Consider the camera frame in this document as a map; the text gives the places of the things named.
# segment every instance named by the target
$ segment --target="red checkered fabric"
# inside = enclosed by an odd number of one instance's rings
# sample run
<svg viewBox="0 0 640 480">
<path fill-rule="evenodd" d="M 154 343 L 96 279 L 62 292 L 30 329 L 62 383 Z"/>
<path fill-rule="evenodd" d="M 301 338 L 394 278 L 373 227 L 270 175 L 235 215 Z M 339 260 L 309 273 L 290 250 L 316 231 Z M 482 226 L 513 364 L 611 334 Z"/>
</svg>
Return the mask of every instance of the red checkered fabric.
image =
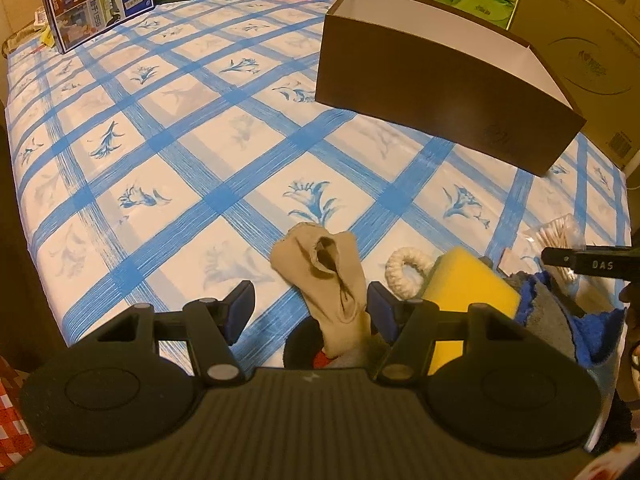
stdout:
<svg viewBox="0 0 640 480">
<path fill-rule="evenodd" d="M 33 449 L 33 440 L 17 409 L 18 393 L 26 374 L 0 356 L 0 472 L 18 463 Z"/>
</svg>

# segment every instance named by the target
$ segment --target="silver screw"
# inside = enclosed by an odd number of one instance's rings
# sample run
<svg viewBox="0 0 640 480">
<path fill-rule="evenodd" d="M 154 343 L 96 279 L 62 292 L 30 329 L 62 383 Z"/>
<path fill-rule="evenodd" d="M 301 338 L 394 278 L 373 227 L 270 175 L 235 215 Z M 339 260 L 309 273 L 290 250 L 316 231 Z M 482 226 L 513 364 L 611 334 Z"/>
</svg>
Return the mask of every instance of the silver screw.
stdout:
<svg viewBox="0 0 640 480">
<path fill-rule="evenodd" d="M 403 364 L 387 365 L 382 374 L 390 381 L 406 381 L 414 376 L 414 369 Z"/>
<path fill-rule="evenodd" d="M 217 381 L 230 381 L 235 379 L 239 373 L 238 367 L 227 364 L 213 365 L 207 370 L 207 375 Z"/>
</svg>

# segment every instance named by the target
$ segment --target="brown cloth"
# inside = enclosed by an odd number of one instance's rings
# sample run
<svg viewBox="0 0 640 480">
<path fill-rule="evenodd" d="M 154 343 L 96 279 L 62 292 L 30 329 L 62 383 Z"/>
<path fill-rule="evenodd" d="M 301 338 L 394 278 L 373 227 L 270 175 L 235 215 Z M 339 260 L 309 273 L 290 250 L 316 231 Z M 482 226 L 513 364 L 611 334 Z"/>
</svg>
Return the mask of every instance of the brown cloth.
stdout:
<svg viewBox="0 0 640 480">
<path fill-rule="evenodd" d="M 338 357 L 371 336 L 364 278 L 355 236 L 332 235 L 302 222 L 273 245 L 271 267 L 300 289 L 311 316 L 320 324 L 323 351 Z"/>
</svg>

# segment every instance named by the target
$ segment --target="cream hair tie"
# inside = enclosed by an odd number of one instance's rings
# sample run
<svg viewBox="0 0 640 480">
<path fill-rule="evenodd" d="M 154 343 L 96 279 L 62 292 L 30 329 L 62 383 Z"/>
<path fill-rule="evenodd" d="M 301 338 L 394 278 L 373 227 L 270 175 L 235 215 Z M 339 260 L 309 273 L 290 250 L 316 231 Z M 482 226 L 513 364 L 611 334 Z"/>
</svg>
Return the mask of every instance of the cream hair tie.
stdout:
<svg viewBox="0 0 640 480">
<path fill-rule="evenodd" d="M 404 275 L 405 265 L 413 267 L 424 277 L 433 267 L 433 260 L 414 247 L 401 247 L 391 254 L 385 267 L 386 284 L 401 300 L 415 298 L 422 288 L 421 283 L 412 282 Z"/>
</svg>

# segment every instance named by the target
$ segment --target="sponge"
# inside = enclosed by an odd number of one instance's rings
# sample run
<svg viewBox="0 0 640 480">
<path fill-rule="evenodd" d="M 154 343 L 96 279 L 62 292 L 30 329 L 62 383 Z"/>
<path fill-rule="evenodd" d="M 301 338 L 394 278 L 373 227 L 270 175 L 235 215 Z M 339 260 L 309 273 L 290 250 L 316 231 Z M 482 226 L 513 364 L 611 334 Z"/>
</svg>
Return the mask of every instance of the sponge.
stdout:
<svg viewBox="0 0 640 480">
<path fill-rule="evenodd" d="M 471 303 L 487 303 L 513 319 L 520 295 L 462 247 L 440 256 L 426 279 L 422 298 L 440 310 L 466 312 Z M 463 353 L 463 341 L 437 341 L 429 375 Z"/>
</svg>

